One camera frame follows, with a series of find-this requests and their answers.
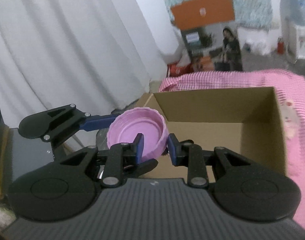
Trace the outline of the brown cardboard box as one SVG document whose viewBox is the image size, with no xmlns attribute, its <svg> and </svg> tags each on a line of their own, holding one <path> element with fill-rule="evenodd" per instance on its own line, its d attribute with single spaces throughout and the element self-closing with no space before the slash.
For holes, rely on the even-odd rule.
<svg viewBox="0 0 305 240">
<path fill-rule="evenodd" d="M 222 146 L 287 174 L 283 123 L 272 87 L 144 94 L 137 106 L 163 115 L 178 141 L 190 139 L 210 151 Z"/>
</svg>

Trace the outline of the white curtain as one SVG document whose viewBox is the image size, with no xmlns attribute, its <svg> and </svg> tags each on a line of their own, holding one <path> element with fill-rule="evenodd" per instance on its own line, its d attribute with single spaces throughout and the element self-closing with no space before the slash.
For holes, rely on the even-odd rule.
<svg viewBox="0 0 305 240">
<path fill-rule="evenodd" d="M 0 0 L 6 124 L 74 103 L 123 108 L 165 77 L 179 44 L 164 0 Z"/>
</svg>

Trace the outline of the red thermos bottle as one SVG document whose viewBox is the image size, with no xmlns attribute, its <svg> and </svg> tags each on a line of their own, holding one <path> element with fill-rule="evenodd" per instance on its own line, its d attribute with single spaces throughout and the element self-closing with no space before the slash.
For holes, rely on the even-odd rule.
<svg viewBox="0 0 305 240">
<path fill-rule="evenodd" d="M 284 39 L 282 37 L 278 37 L 278 42 L 277 42 L 277 53 L 280 55 L 283 55 L 285 51 L 284 48 Z"/>
</svg>

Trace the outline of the orange Philips box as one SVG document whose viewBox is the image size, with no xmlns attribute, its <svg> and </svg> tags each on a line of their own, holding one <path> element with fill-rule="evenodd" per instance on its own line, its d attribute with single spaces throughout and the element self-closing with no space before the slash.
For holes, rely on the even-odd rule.
<svg viewBox="0 0 305 240">
<path fill-rule="evenodd" d="M 189 0 L 171 12 L 185 45 L 177 69 L 243 71 L 233 0 Z"/>
</svg>

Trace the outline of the water dispenser with bottle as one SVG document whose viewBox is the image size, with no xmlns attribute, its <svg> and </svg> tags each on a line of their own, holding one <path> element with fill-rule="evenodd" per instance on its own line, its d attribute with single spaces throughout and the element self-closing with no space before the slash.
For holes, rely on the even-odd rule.
<svg viewBox="0 0 305 240">
<path fill-rule="evenodd" d="M 280 0 L 280 16 L 288 59 L 305 60 L 305 0 Z"/>
</svg>

